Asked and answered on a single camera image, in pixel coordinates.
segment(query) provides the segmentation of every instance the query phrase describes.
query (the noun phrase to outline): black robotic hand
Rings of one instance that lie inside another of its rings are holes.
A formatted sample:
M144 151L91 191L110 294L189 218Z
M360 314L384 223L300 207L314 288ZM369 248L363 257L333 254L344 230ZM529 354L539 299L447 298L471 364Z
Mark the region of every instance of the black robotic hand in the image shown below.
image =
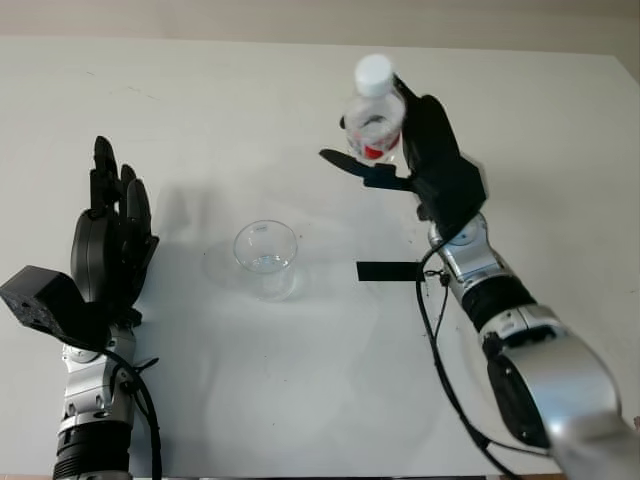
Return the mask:
M109 325L140 324L132 308L158 245L144 185L129 165L118 176L113 149L96 138L91 208L78 218L71 275L28 265L0 286L25 326L78 348L100 351Z
M409 177L397 177L395 165L368 166L336 150L324 149L320 155L338 168L362 177L366 187L415 193L420 201L420 220L433 221L442 238L452 238L487 199L480 170L460 154L440 102L431 95L418 97L398 76L394 83L407 109L402 144L411 170Z

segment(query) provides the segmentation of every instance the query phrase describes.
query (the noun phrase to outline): white bottle cap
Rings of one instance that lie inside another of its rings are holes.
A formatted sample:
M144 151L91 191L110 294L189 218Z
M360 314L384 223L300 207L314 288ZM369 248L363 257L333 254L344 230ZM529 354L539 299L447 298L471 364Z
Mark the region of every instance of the white bottle cap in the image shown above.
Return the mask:
M381 97L393 88L393 67L387 57L368 55L356 65L356 90L363 97Z

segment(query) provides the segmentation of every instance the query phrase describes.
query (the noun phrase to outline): white tabletop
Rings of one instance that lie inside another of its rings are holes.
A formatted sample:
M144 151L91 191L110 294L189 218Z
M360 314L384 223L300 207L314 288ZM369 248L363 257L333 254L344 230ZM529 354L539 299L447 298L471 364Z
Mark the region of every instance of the white tabletop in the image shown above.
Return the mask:
M355 260L418 259L427 226L405 193L324 162L359 57L388 53L445 105L486 167L493 245L534 296L602 356L640 413L638 85L612 57L132 40L0 40L0 280L69 271L96 135L150 193L160 245L137 307L137 356L168 476L494 472L447 404L411 284L358 283ZM299 288L261 303L231 242L280 220ZM431 288L431 310L441 298ZM454 302L447 369L476 424L509 440L473 329ZM66 373L58 342L0 307L0 470L48 474ZM148 475L136 419L132 469ZM520 472L544 460L498 452Z

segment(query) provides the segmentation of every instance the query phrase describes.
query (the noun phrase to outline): robotic hand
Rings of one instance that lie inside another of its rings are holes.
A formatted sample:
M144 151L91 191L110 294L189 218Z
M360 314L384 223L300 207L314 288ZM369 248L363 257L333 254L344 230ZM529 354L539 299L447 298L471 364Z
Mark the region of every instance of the robotic hand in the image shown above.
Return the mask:
M0 287L0 296L25 326L65 343L69 371L58 431L54 480L129 480L133 401L143 397L152 443L152 476L162 477L158 422L151 396L131 366L132 308L158 244L149 201L135 172L120 178L109 142L98 137L91 170L91 208L78 219L71 252L72 280L27 266Z
M420 287L424 265L436 253L451 292L478 332L509 432L526 445L547 450L572 480L636 480L640 436L621 418L618 391L607 368L550 308L533 299L491 248L480 214L486 200L480 171L460 154L442 105L432 96L416 96L397 77L395 83L407 106L402 134L408 178L396 177L393 165L369 167L334 150L320 155L363 177L367 187L415 193L418 217L432 222L431 251L419 264L417 289L443 385L448 380ZM487 458L509 477L519 478L487 452L489 440L468 422L450 388L445 391Z

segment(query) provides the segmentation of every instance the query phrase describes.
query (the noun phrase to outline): plastic water bottle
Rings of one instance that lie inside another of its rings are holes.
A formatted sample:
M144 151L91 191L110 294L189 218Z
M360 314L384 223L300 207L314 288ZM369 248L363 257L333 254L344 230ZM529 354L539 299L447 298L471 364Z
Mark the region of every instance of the plastic water bottle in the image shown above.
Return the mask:
M369 55L355 70L356 96L347 105L347 141L360 160L392 161L400 141L405 105L393 87L393 67L384 55Z

